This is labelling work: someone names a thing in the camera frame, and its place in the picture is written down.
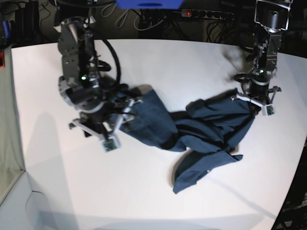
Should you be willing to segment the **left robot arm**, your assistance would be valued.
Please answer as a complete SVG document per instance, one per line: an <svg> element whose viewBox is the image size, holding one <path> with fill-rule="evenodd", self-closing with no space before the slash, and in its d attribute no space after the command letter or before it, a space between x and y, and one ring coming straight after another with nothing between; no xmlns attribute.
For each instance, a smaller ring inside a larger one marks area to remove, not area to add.
<svg viewBox="0 0 307 230"><path fill-rule="evenodd" d="M269 88L276 73L277 54L281 46L282 32L288 29L292 0L257 0L254 22L255 42L250 58L250 73L237 74L233 79L241 83L242 93L232 99L252 103L268 115L274 113L273 99L281 88Z"/></svg>

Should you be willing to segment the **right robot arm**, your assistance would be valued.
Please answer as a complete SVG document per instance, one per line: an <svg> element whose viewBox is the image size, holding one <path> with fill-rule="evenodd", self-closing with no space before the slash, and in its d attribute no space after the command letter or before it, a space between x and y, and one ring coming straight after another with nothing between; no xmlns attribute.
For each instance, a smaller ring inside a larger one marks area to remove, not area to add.
<svg viewBox="0 0 307 230"><path fill-rule="evenodd" d="M121 66L112 45L101 39L115 62L114 78L108 75L111 66L100 60L95 49L98 32L91 26L92 10L104 4L93 0L57 0L55 5L62 64L58 89L62 99L80 112L69 128L78 127L86 137L95 136L105 143L115 142L122 124L136 115L131 111L136 98L128 85L121 83Z"/></svg>

